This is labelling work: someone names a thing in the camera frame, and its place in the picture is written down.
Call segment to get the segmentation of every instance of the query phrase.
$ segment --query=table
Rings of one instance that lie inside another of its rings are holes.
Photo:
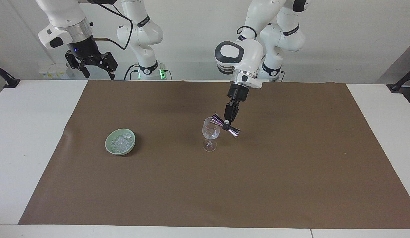
[[[17,226],[86,80],[23,80],[0,93],[0,237],[409,237],[410,230]],[[410,104],[384,85],[347,85],[410,195]]]

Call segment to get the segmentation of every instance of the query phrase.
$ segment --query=wine glass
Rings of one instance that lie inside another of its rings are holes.
[[[215,142],[214,139],[220,135],[220,127],[211,123],[211,117],[205,119],[202,134],[206,138],[203,143],[203,148],[208,152],[217,149],[217,142]]]

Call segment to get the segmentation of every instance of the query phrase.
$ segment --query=brown mat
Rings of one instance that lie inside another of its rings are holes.
[[[240,136],[205,152],[228,88],[89,81],[19,224],[410,229],[410,197],[344,84],[251,90]],[[117,128],[136,133],[125,157],[104,147]]]

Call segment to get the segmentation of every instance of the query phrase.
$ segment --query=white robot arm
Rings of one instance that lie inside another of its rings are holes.
[[[48,16],[50,25],[39,32],[39,39],[47,49],[68,45],[65,57],[72,67],[90,76],[85,65],[97,66],[114,79],[118,66],[111,52],[102,54],[93,38],[91,26],[79,3],[114,4],[116,0],[36,0]]]
[[[140,79],[164,79],[164,65],[156,59],[154,50],[149,46],[162,41],[164,35],[161,28],[150,19],[144,0],[121,0],[121,2],[125,15],[136,24],[129,46],[137,57]],[[120,26],[117,30],[121,42],[126,42],[129,34],[129,25]]]
[[[293,51],[302,48],[305,38],[299,29],[298,13],[304,11],[309,2],[253,0],[247,11],[245,25],[238,29],[238,39],[235,42],[222,42],[215,49],[218,69],[223,74],[232,75],[227,94],[230,102],[224,113],[224,130],[230,130],[239,110],[239,102],[246,101],[249,88],[262,87],[262,82],[257,79],[271,80],[279,76],[283,60],[281,48]],[[279,25],[270,23],[276,16]],[[263,63],[263,47],[256,40],[259,34],[267,48]]]

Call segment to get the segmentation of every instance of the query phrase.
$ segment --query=green bowl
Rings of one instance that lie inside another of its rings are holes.
[[[124,134],[126,134],[126,133],[130,133],[131,136],[133,137],[133,139],[134,139],[133,145],[132,145],[128,150],[126,150],[126,151],[124,151],[124,152],[122,152],[122,153],[114,153],[114,152],[112,152],[112,151],[111,151],[111,142],[112,142],[112,140],[114,140],[114,138],[116,138],[116,137],[118,137],[118,136],[120,136],[120,135],[124,135]],[[129,129],[125,129],[125,128],[122,128],[122,129],[118,129],[118,130],[113,131],[111,134],[108,135],[108,137],[107,137],[106,140],[105,140],[105,148],[106,148],[106,150],[107,150],[108,152],[110,152],[111,154],[113,154],[113,155],[118,155],[118,156],[128,154],[130,151],[132,151],[132,149],[134,148],[134,145],[135,145],[135,144],[136,144],[136,136],[134,135],[134,132],[131,131],[131,130],[129,130]]]

